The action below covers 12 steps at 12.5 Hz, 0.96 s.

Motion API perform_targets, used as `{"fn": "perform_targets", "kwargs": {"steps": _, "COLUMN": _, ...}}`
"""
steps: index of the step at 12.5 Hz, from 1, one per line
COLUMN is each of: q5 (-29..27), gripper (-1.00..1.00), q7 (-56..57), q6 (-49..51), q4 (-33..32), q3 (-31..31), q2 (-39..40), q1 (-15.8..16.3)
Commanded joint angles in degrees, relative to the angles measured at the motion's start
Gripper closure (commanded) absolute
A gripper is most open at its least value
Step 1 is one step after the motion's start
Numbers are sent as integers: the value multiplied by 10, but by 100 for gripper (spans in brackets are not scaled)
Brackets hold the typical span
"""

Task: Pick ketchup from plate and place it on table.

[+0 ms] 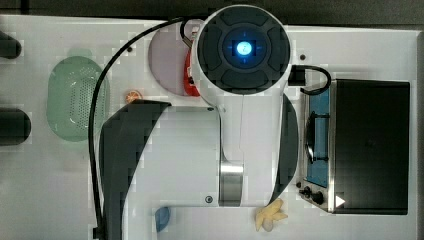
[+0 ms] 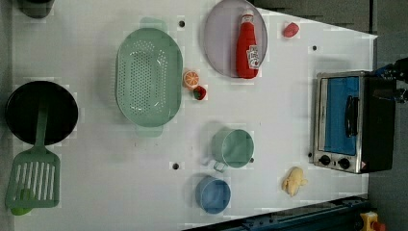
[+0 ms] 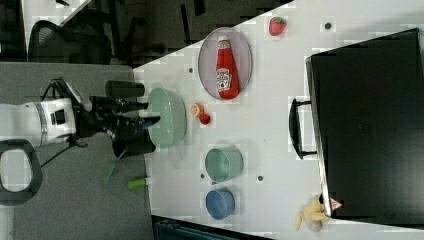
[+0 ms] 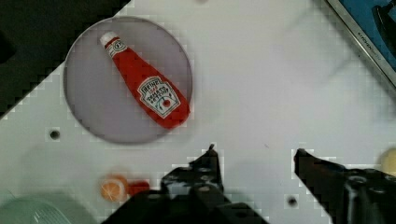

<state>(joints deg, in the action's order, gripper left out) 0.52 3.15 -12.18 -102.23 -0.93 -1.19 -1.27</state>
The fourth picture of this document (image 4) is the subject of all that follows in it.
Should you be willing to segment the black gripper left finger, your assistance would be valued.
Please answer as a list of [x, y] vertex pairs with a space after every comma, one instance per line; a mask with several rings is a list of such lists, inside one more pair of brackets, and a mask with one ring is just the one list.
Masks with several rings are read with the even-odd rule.
[[188, 195], [192, 188], [203, 185], [223, 192], [219, 154], [215, 146], [215, 144], [210, 144], [203, 155], [190, 161], [186, 167], [177, 167], [166, 174], [161, 180], [160, 191], [168, 194], [171, 199]]

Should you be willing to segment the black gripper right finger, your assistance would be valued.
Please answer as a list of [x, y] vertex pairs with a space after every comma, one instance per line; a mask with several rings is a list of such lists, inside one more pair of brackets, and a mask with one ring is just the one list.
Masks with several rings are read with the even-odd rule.
[[376, 169], [348, 169], [299, 148], [294, 173], [332, 224], [396, 224], [396, 182]]

